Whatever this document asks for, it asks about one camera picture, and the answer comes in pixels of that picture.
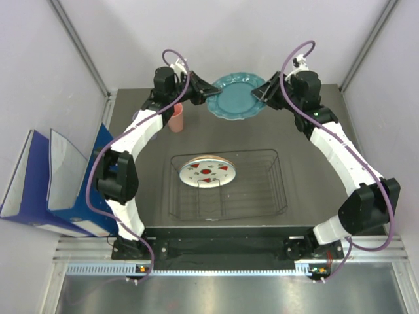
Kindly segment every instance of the blue binder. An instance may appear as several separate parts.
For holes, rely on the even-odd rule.
[[[86,186],[94,163],[94,151],[104,147],[111,140],[112,135],[102,124],[87,161],[65,137],[51,130],[48,210],[98,237],[116,232],[117,224],[113,219],[88,208],[85,198]],[[90,192],[90,200],[95,208],[112,213],[94,188]]]
[[[46,210],[48,182],[48,139],[31,130],[0,205],[0,217],[68,236],[91,236]]]

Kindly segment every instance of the wire dish rack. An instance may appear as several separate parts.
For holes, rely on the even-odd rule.
[[[216,155],[236,166],[236,177],[215,188],[195,188],[179,178],[189,160]],[[287,209],[281,165],[275,150],[243,150],[174,156],[170,167],[169,213],[174,220],[241,219],[280,215]]]

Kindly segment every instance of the patterned plate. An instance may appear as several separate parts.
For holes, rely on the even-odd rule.
[[[221,94],[207,98],[208,110],[227,120],[243,120],[255,116],[265,104],[251,94],[264,79],[251,73],[233,73],[221,77],[213,85],[221,88]]]
[[[235,176],[232,162],[212,155],[189,160],[179,172],[182,182],[195,188],[216,188],[230,183]]]

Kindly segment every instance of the cup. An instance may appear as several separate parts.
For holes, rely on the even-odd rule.
[[[183,130],[183,106],[181,103],[177,103],[175,106],[175,112],[168,121],[169,129],[174,133],[179,133]]]

